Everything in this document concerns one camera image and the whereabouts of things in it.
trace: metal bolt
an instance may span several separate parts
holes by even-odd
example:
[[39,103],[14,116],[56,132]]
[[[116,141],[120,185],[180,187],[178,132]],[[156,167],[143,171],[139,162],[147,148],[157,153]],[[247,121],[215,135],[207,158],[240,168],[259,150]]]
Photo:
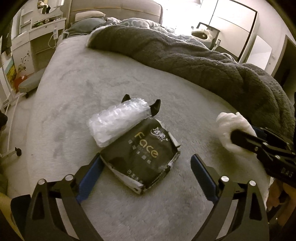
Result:
[[74,177],[73,177],[73,175],[71,175],[71,174],[65,176],[65,180],[66,180],[66,181],[72,181],[73,178],[74,178]]
[[44,179],[40,179],[39,181],[38,181],[38,184],[39,185],[43,185],[45,183],[45,180]]
[[222,176],[221,180],[224,181],[225,183],[229,181],[229,177],[227,176]]
[[256,182],[255,182],[255,181],[253,181],[253,180],[249,181],[249,184],[250,184],[251,186],[253,186],[253,187],[255,187],[255,186],[256,186]]

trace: black tissue package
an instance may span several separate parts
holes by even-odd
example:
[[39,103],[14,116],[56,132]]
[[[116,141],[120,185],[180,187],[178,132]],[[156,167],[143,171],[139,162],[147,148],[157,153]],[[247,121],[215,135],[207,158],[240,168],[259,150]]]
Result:
[[101,151],[106,166],[138,194],[163,179],[179,155],[179,143],[153,117],[142,120]]

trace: headboard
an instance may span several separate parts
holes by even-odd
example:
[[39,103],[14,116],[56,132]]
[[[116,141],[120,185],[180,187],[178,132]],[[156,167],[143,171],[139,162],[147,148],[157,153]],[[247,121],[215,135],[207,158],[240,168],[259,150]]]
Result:
[[73,23],[75,14],[85,11],[101,11],[105,17],[149,19],[162,23],[163,8],[153,0],[67,0],[61,10],[69,23]]

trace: blue gripper pad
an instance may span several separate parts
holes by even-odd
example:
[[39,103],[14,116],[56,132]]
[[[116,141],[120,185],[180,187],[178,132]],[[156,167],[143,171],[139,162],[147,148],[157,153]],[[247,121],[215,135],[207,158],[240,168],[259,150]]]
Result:
[[263,130],[261,130],[261,129],[255,127],[255,126],[252,126],[252,128],[256,132],[256,135],[257,135],[258,138],[263,139],[263,140],[266,140],[267,135],[264,133]]
[[79,194],[76,196],[78,203],[81,203],[83,200],[86,200],[89,197],[89,194],[96,184],[96,181],[100,177],[103,168],[104,163],[101,157],[98,156],[79,184]]
[[193,155],[190,160],[191,170],[195,175],[200,187],[202,188],[207,200],[211,201],[214,205],[219,200],[218,187],[210,174],[204,167],[203,163],[197,155]]

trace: human hand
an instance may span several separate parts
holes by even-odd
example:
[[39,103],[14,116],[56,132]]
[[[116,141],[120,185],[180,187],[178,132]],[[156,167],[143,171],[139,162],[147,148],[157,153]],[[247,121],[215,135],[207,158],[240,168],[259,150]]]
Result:
[[280,204],[279,196],[281,195],[282,191],[285,191],[290,197],[287,207],[278,217],[278,224],[283,227],[296,208],[296,189],[275,179],[269,188],[266,206],[268,211],[270,211],[272,207],[277,207]]

